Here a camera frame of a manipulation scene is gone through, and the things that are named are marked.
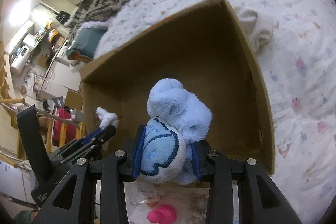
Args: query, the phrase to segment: teal cushion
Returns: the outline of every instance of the teal cushion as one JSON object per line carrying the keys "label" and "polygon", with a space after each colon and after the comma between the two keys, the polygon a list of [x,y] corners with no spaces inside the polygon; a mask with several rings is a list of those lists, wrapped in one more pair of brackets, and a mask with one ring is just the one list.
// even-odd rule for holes
{"label": "teal cushion", "polygon": [[86,59],[93,60],[93,55],[98,46],[100,38],[106,33],[106,30],[95,30],[91,28],[81,29],[75,36],[71,47],[67,50],[67,57],[77,51]]}

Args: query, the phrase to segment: small cardboard box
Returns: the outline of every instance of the small cardboard box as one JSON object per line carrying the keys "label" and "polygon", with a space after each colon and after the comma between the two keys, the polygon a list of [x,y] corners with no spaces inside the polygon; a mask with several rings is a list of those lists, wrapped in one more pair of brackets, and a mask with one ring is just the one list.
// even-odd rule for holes
{"label": "small cardboard box", "polygon": [[206,0],[145,30],[85,65],[81,94],[86,126],[102,107],[119,119],[109,152],[149,120],[146,103],[162,78],[178,79],[213,114],[206,140],[231,159],[255,158],[274,172],[272,114],[263,76],[227,0]]}

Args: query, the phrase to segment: silver screw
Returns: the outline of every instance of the silver screw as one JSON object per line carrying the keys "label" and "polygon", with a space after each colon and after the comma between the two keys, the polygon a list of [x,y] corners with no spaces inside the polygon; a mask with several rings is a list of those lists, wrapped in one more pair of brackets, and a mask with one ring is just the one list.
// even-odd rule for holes
{"label": "silver screw", "polygon": [[114,154],[117,157],[122,157],[123,155],[125,155],[125,151],[124,150],[117,150]]}
{"label": "silver screw", "polygon": [[247,159],[247,163],[249,165],[255,165],[257,163],[257,161],[254,158],[249,158],[249,159]]}
{"label": "silver screw", "polygon": [[217,150],[210,150],[209,155],[212,157],[217,157],[218,156],[218,151]]}
{"label": "silver screw", "polygon": [[84,158],[80,158],[80,159],[77,160],[78,165],[83,165],[85,163],[86,163],[86,159],[84,159]]}

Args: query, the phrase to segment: light blue plush toy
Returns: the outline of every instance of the light blue plush toy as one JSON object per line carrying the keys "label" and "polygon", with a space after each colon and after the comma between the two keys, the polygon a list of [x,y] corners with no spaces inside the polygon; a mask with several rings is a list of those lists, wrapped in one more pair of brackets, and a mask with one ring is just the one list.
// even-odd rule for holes
{"label": "light blue plush toy", "polygon": [[176,79],[162,79],[151,89],[141,161],[141,176],[152,183],[196,180],[191,166],[193,142],[205,139],[212,113]]}

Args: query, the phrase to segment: white patterned bedsheet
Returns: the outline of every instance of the white patterned bedsheet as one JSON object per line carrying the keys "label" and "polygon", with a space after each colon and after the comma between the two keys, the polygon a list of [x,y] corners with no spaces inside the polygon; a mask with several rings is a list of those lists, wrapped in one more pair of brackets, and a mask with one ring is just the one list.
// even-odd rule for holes
{"label": "white patterned bedsheet", "polygon": [[[112,20],[95,58],[202,0],[131,0]],[[272,179],[303,223],[316,223],[336,194],[336,6],[333,0],[229,0],[274,18],[257,52],[270,97]]]}

